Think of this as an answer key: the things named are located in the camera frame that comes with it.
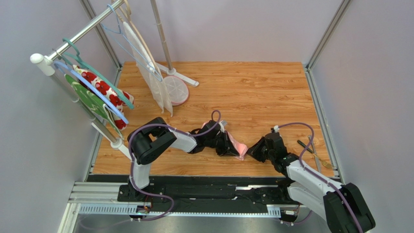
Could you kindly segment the pink cloth napkin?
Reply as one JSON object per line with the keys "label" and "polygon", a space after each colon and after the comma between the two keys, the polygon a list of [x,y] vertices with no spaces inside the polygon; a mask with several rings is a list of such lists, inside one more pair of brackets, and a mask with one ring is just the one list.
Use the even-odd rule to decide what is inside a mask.
{"label": "pink cloth napkin", "polygon": [[204,146],[215,149],[219,156],[233,156],[236,159],[243,161],[248,151],[248,147],[238,142],[231,133],[229,133],[225,126],[227,122],[221,120],[218,125],[219,131],[214,137],[208,136],[204,141]]}

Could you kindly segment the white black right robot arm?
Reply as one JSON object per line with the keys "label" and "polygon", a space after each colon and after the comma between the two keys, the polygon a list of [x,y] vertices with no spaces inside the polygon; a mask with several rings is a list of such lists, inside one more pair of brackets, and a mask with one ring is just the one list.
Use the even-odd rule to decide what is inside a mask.
{"label": "white black right robot arm", "polygon": [[375,228],[374,217],[355,184],[334,181],[309,167],[287,151],[279,133],[263,136],[247,154],[260,162],[270,161],[291,180],[288,198],[320,216],[332,233],[366,233]]}

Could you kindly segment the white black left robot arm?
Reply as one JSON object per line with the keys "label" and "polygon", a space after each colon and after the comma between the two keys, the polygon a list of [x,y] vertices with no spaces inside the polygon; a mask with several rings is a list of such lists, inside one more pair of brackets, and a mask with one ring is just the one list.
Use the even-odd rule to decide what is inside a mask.
{"label": "white black left robot arm", "polygon": [[204,148],[215,149],[219,156],[244,160],[248,147],[238,142],[224,127],[224,121],[210,120],[191,132],[180,131],[156,117],[127,137],[131,156],[130,184],[142,190],[150,183],[152,162],[169,148],[196,154]]}

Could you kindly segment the beige hanger with white cloth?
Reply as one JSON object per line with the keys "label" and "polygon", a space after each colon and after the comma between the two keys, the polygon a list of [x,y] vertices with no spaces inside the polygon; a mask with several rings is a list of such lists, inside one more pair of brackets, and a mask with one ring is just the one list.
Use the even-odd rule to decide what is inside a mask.
{"label": "beige hanger with white cloth", "polygon": [[136,66],[147,83],[153,99],[161,108],[161,112],[166,110],[173,115],[172,102],[164,81],[161,75],[160,68],[154,61],[151,52],[148,49],[145,41],[140,35],[134,23],[131,21],[131,9],[128,1],[124,1],[125,8],[119,7],[121,16],[115,12],[117,19],[122,22],[121,35],[130,46],[130,50],[126,50],[130,56],[135,60]]}

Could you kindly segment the red floral white cloth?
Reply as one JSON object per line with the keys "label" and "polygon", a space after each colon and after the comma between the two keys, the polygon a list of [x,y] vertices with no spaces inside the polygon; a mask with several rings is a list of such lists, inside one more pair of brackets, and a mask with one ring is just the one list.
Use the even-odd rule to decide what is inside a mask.
{"label": "red floral white cloth", "polygon": [[[94,86],[101,94],[103,94],[121,113],[124,115],[123,107],[126,106],[126,103],[122,101],[119,95],[114,91],[112,87],[110,87],[105,81],[103,81],[100,77],[98,77],[93,72],[80,68],[80,66],[72,65],[73,69],[80,74],[86,81],[88,81],[92,86]],[[85,85],[83,82],[80,81],[80,84],[86,88],[88,91],[93,93],[90,88]],[[128,92],[120,90],[124,96],[133,104],[135,98]],[[116,114],[112,114],[114,119],[114,123],[120,131],[126,129],[127,124]]]}

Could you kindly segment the green patterned cloth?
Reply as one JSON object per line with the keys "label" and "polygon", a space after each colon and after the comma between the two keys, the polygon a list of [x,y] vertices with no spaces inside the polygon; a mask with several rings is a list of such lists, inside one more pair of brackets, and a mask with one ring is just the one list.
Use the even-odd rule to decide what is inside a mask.
{"label": "green patterned cloth", "polygon": [[65,74],[65,79],[72,87],[72,89],[76,92],[78,97],[80,98],[81,102],[86,105],[86,107],[91,110],[93,113],[97,114],[104,120],[106,120],[109,125],[115,130],[115,132],[124,139],[120,129],[115,124],[113,119],[112,113],[107,107],[106,103],[99,97],[97,97],[94,93],[87,90],[83,87],[79,82],[73,79],[70,75]]}

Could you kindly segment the light blue thin hanger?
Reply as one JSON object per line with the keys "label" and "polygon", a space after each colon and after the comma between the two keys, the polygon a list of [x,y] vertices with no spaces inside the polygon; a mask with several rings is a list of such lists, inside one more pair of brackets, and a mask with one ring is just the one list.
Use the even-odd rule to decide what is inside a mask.
{"label": "light blue thin hanger", "polygon": [[[158,82],[163,82],[163,77],[160,74],[160,71],[155,67],[155,62],[149,56],[149,53],[144,48],[144,45],[138,39],[137,35],[132,31],[128,23],[122,23],[123,29],[121,29],[121,23],[119,18],[116,16],[116,21],[118,25],[117,30],[110,29],[106,27],[103,23],[101,26],[106,32],[109,32],[109,36],[125,51],[129,56],[131,56],[138,68],[143,68],[148,72],[148,77],[155,78]],[[114,36],[115,34],[122,36],[122,38],[129,44],[131,47],[131,52],[127,50],[119,40]]]}

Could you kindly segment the blue plastic hanger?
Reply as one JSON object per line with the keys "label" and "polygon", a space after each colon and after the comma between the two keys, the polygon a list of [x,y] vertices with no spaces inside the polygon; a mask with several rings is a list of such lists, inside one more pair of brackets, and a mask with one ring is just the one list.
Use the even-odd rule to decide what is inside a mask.
{"label": "blue plastic hanger", "polygon": [[73,68],[67,66],[66,64],[59,62],[59,61],[54,61],[53,65],[61,70],[63,73],[63,69],[67,70],[68,72],[70,72],[71,74],[73,74],[78,80],[81,81],[81,83],[84,83],[90,90],[92,90],[92,92],[98,96],[108,107],[109,109],[112,111],[112,113],[115,113],[120,119],[122,119],[124,121],[124,123],[128,124],[129,121],[126,119],[126,117],[121,113],[121,111],[119,111],[119,109],[113,105],[109,99],[107,99],[95,86],[93,86],[91,83],[89,83],[84,77],[82,77],[79,73],[77,73]]}

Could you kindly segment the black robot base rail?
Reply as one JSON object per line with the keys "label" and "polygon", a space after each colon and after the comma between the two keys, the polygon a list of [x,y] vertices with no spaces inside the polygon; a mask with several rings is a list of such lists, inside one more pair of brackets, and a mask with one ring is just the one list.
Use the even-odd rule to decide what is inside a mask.
{"label": "black robot base rail", "polygon": [[143,202],[152,211],[252,214],[267,212],[268,204],[297,207],[282,177],[151,176],[144,193],[130,183],[121,185],[119,202]]}

